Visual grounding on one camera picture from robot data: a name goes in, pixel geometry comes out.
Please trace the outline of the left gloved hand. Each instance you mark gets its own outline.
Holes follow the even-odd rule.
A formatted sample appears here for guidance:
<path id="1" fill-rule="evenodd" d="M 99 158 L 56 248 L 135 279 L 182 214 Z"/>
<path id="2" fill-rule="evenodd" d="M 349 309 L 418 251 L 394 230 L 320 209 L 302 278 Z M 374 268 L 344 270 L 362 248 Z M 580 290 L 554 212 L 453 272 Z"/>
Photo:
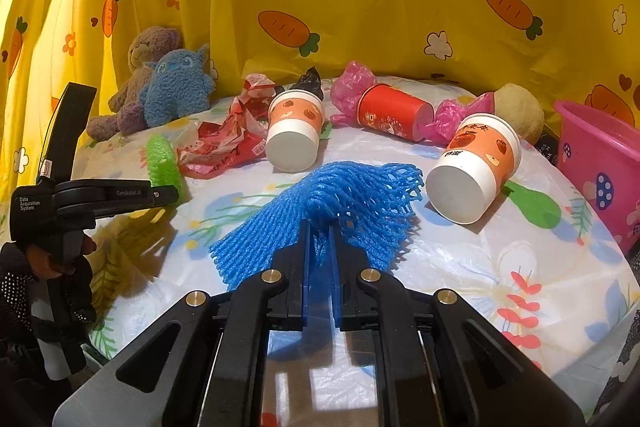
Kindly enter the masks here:
<path id="1" fill-rule="evenodd" d="M 1 247 L 1 366 L 16 381 L 66 381 L 86 365 L 81 345 L 96 321 L 87 256 L 96 243 L 80 238 L 70 261 L 35 244 Z"/>

